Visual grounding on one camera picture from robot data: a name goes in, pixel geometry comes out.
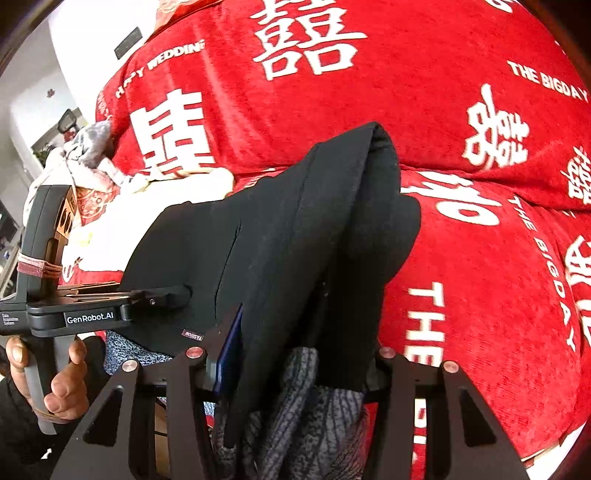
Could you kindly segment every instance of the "black sleeve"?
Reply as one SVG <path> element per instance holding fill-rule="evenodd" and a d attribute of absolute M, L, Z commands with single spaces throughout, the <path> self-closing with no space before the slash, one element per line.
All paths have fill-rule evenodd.
<path fill-rule="evenodd" d="M 88 374 L 85 380 L 89 401 L 92 402 L 108 379 L 102 366 L 105 347 L 102 339 L 95 336 L 85 339 L 85 344 L 88 349 Z M 10 375 L 0 382 L 0 438 L 23 464 L 38 462 L 49 448 L 57 460 L 76 425 L 77 422 L 73 421 L 59 435 L 44 435 L 37 425 L 37 416 L 17 390 Z"/>

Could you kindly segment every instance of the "white chinese character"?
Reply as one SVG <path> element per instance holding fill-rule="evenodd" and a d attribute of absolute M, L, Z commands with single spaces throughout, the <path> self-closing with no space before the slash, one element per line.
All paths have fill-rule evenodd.
<path fill-rule="evenodd" d="M 181 89 L 167 94 L 167 100 L 153 110 L 145 108 L 130 114 L 139 149 L 144 156 L 142 173 L 164 179 L 188 173 L 207 173 L 215 160 L 211 155 L 203 120 L 201 92 Z"/>
<path fill-rule="evenodd" d="M 462 179 L 457 175 L 435 171 L 419 171 L 417 173 L 429 180 L 450 185 L 459 185 L 459 187 L 452 189 L 437 183 L 424 181 L 422 184 L 426 188 L 415 186 L 401 187 L 400 193 L 416 193 L 425 197 L 446 200 L 437 202 L 435 208 L 442 215 L 454 220 L 485 226 L 499 225 L 499 218 L 491 210 L 481 205 L 495 207 L 502 205 L 496 200 L 481 197 L 480 192 L 470 187 L 474 185 L 470 180 Z"/>
<path fill-rule="evenodd" d="M 591 203 L 591 161 L 583 147 L 574 147 L 575 156 L 569 160 L 566 172 L 560 171 L 569 180 L 569 197 Z"/>
<path fill-rule="evenodd" d="M 351 32 L 351 33 L 339 33 L 344 29 L 343 15 L 347 13 L 344 8 L 327 8 L 324 12 L 317 14 L 302 15 L 297 17 L 296 20 L 302 24 L 306 29 L 306 35 L 310 37 L 310 41 L 302 42 L 298 44 L 300 48 L 310 48 L 318 45 L 319 43 L 336 41 L 336 40 L 355 40 L 359 38 L 367 38 L 365 33 Z M 313 18 L 324 17 L 328 15 L 328 19 L 314 22 Z M 317 29 L 319 27 L 328 27 L 326 35 L 322 35 Z"/>
<path fill-rule="evenodd" d="M 294 20 L 291 18 L 281 18 L 275 23 L 267 25 L 262 30 L 255 32 L 255 35 L 261 40 L 265 52 L 258 57 L 253 58 L 253 60 L 263 61 L 280 50 L 296 46 L 300 42 L 299 40 L 288 41 L 294 36 L 294 34 L 290 32 L 290 25 L 293 22 Z M 277 38 L 277 42 L 273 45 L 269 40 L 275 37 Z"/>
<path fill-rule="evenodd" d="M 488 83 L 482 86 L 480 92 L 484 103 L 478 102 L 467 110 L 468 124 L 477 133 L 466 139 L 462 157 L 474 166 L 484 165 L 485 170 L 492 168 L 495 163 L 502 168 L 525 162 L 528 151 L 523 148 L 521 141 L 529 135 L 529 125 L 521 122 L 518 113 L 496 111 Z M 499 137 L 505 140 L 499 143 Z"/>
<path fill-rule="evenodd" d="M 265 9 L 256 13 L 251 16 L 252 19 L 257 19 L 264 17 L 260 22 L 259 25 L 266 25 L 267 23 L 275 20 L 279 17 L 284 17 L 288 14 L 286 10 L 278 11 L 278 9 L 288 5 L 288 4 L 300 4 L 306 0 L 262 0 L 263 4 L 265 5 Z M 326 7 L 326 5 L 335 4 L 336 0 L 310 0 L 308 5 L 304 5 L 303 7 L 299 7 L 298 10 L 312 10 L 314 8 L 321 8 Z"/>
<path fill-rule="evenodd" d="M 276 3 L 272 0 L 265 0 L 265 10 L 253 15 L 252 18 L 260 18 L 266 15 L 259 24 L 267 24 L 271 20 L 284 17 L 288 14 L 287 11 L 277 11 L 278 8 L 284 7 L 289 3 L 301 3 L 301 1 L 303 0 L 284 0 Z M 299 7 L 298 10 L 310 10 L 332 3 L 335 3 L 335 0 L 311 0 L 309 4 Z M 280 18 L 276 22 L 268 24 L 265 28 L 255 33 L 261 40 L 265 51 L 253 60 L 255 62 L 262 62 L 265 75 L 269 81 L 277 77 L 297 73 L 297 62 L 304 55 L 315 75 L 352 67 L 353 57 L 358 50 L 348 43 L 338 43 L 325 48 L 308 50 L 321 43 L 367 38 L 367 35 L 362 32 L 342 33 L 342 30 L 345 28 L 343 25 L 343 15 L 346 12 L 347 10 L 343 8 L 334 7 L 322 12 L 301 15 L 295 20 L 292 18 Z M 309 40 L 291 40 L 294 33 L 290 31 L 290 27 L 296 21 L 304 27 L 305 34 Z M 300 51 L 303 50 L 303 54 L 300 51 L 288 50 L 280 55 L 274 56 L 287 48 L 293 47 L 299 48 Z M 338 60 L 332 61 L 332 63 L 325 63 L 323 58 L 326 59 L 326 57 L 322 56 L 331 52 L 338 53 Z"/>
<path fill-rule="evenodd" d="M 566 255 L 564 256 L 567 270 L 566 280 L 571 286 L 577 283 L 586 283 L 591 286 L 591 252 L 589 252 L 588 257 L 581 253 L 583 243 L 591 247 L 591 242 L 585 242 L 583 235 L 579 235 L 573 244 L 566 249 Z"/>
<path fill-rule="evenodd" d="M 513 3 L 514 0 L 485 0 L 485 2 L 499 10 L 503 10 L 503 12 L 507 12 L 508 14 L 513 13 L 513 9 L 508 4 Z"/>

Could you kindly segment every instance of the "rubber band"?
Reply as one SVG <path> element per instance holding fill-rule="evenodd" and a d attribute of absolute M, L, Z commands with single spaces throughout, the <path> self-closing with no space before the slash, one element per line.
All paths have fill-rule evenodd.
<path fill-rule="evenodd" d="M 17 271 L 25 275 L 56 280 L 60 278 L 61 270 L 61 265 L 54 265 L 46 260 L 31 258 L 23 253 L 18 255 Z"/>
<path fill-rule="evenodd" d="M 35 407 L 32 407 L 32 408 L 33 408 L 33 412 L 35 412 L 35 415 L 37 415 L 37 417 L 42 420 L 49 421 L 51 423 L 57 423 L 58 425 L 65 425 L 67 423 L 70 423 L 70 420 L 61 419 L 60 417 L 58 417 L 57 415 L 55 415 L 53 413 L 46 413 L 46 412 L 41 411 Z"/>

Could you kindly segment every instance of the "red bedspread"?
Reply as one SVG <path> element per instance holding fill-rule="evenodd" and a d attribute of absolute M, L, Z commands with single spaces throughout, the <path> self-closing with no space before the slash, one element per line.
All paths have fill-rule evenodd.
<path fill-rule="evenodd" d="M 125 173 L 222 166 L 236 189 L 379 121 L 423 211 L 380 340 L 462 364 L 528 456 L 591 413 L 588 97 L 515 1 L 225 0 L 139 49 L 97 113 Z M 420 465 L 420 403 L 415 424 Z"/>

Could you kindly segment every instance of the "human hand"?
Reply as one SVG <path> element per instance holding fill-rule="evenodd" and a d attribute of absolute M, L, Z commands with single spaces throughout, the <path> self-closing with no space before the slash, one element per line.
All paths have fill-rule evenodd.
<path fill-rule="evenodd" d="M 25 377 L 25 367 L 29 363 L 29 352 L 26 345 L 18 337 L 12 337 L 6 345 L 6 353 L 10 362 L 12 380 L 21 395 L 27 399 L 29 405 L 37 415 L 48 420 L 47 415 L 39 412 L 29 394 L 29 387 Z M 85 376 L 86 345 L 80 339 L 70 344 L 69 355 L 71 362 L 59 372 L 51 381 L 51 393 L 45 396 L 44 403 L 47 410 L 60 420 L 74 420 L 86 413 L 89 407 L 86 396 Z"/>

